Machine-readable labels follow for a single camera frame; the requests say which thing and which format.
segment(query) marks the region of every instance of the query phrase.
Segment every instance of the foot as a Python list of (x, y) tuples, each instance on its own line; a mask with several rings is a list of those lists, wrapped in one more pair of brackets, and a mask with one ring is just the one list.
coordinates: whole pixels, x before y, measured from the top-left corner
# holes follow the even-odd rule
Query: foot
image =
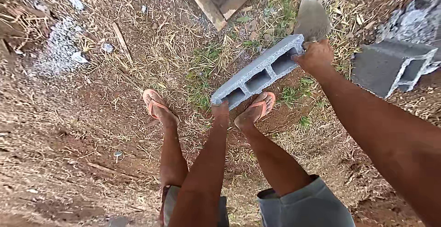
[(242, 129), (247, 125), (254, 125), (254, 122), (261, 117), (262, 107), (265, 107), (265, 115), (272, 110), (274, 106), (274, 99), (268, 92), (262, 92), (259, 94), (259, 96), (257, 96), (257, 98), (253, 101), (253, 104), (261, 101), (265, 101), (265, 105), (262, 104), (260, 106), (248, 107), (245, 112), (236, 117), (234, 124), (239, 129)]
[[(152, 100), (166, 106), (165, 101), (155, 93), (148, 93), (144, 92), (142, 98), (144, 99), (144, 102), (146, 103), (147, 107), (149, 107), (150, 102)], [(153, 105), (152, 107), (152, 114), (158, 117), (158, 120), (162, 123), (164, 127), (167, 126), (177, 126), (179, 123), (179, 118), (176, 117), (169, 109), (162, 108), (157, 105)]]

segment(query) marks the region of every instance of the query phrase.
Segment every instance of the hollow concrete block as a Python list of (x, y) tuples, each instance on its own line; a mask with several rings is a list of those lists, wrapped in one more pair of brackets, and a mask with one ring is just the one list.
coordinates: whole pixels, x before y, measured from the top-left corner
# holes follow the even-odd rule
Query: hollow concrete block
[(227, 98), (231, 110), (251, 95), (261, 93), (262, 89), (298, 66), (290, 57), (303, 54), (303, 41), (301, 34), (289, 35), (280, 40), (216, 90), (211, 96), (211, 102), (221, 104)]
[(381, 98), (399, 88), (410, 91), (430, 65), (437, 48), (385, 39), (363, 47), (353, 63), (352, 81)]

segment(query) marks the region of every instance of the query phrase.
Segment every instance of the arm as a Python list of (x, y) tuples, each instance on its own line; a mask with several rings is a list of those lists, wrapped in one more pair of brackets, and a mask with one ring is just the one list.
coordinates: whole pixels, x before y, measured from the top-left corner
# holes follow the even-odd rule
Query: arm
[(314, 76), (348, 133), (428, 226), (441, 218), (441, 129), (342, 77), (328, 40), (293, 57)]
[(218, 222), (229, 122), (228, 102), (212, 106), (212, 111), (214, 122), (208, 140), (179, 190), (169, 227), (214, 227)]

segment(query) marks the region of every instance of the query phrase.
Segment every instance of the stick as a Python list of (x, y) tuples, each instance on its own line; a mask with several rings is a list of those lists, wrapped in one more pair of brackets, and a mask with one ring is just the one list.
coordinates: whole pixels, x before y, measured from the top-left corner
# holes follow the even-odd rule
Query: stick
[(91, 166), (91, 167), (94, 167), (94, 168), (97, 168), (97, 169), (99, 169), (99, 170), (102, 170), (102, 171), (108, 172), (108, 173), (113, 173), (113, 174), (116, 173), (116, 174), (119, 174), (119, 175), (121, 175), (122, 177), (124, 177), (124, 178), (126, 178), (126, 179), (132, 179), (132, 180), (138, 180), (138, 179), (139, 179), (138, 177), (131, 176), (131, 175), (127, 175), (127, 174), (125, 174), (125, 173), (120, 173), (120, 172), (117, 172), (117, 171), (115, 171), (115, 170), (113, 170), (113, 169), (106, 168), (106, 167), (104, 167), (104, 166), (98, 165), (98, 164), (96, 164), (96, 163), (87, 162), (87, 165), (89, 165), (89, 166)]
[(126, 41), (124, 41), (123, 35), (121, 34), (118, 25), (115, 22), (113, 22), (112, 27), (113, 30), (115, 31), (116, 36), (118, 37), (119, 44), (121, 44), (121, 47), (123, 48), (123, 51), (127, 56), (127, 60), (129, 60), (129, 62), (133, 64), (132, 56), (130, 55), (130, 51), (127, 48)]

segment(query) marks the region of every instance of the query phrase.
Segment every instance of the dirt ground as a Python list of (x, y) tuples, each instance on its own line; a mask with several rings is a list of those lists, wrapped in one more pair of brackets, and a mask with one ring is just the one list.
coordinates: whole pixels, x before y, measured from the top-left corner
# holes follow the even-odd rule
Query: dirt ground
[[(36, 0), (0, 1), (4, 226), (106, 226), (115, 216), (126, 216), (130, 226), (156, 226), (163, 137), (160, 123), (146, 113), (142, 90), (157, 89), (179, 116), (179, 139), (191, 166), (212, 121), (207, 98), (289, 33), (300, 4), (249, 0), (218, 33), (193, 0), (81, 1), (82, 11), (67, 0), (39, 0), (44, 11), (35, 9)], [(338, 71), (347, 76), (351, 55), (371, 43), (379, 24), (408, 1), (324, 0)], [(48, 49), (53, 25), (68, 16), (84, 30), (74, 44), (89, 63), (43, 71), (39, 54)], [(237, 21), (240, 17), (249, 20)], [(101, 50), (103, 43), (115, 50)], [(280, 101), (258, 128), (309, 173), (321, 175), (357, 224), (423, 225), (339, 123), (313, 78), (297, 68), (267, 90)], [(232, 110), (231, 120), (251, 101)], [(395, 92), (389, 102), (441, 127), (441, 72), (424, 76), (409, 93)], [(259, 226), (256, 193), (269, 185), (232, 123), (227, 143), (222, 194), (228, 197), (230, 224)], [(118, 160), (116, 151), (124, 153)]]

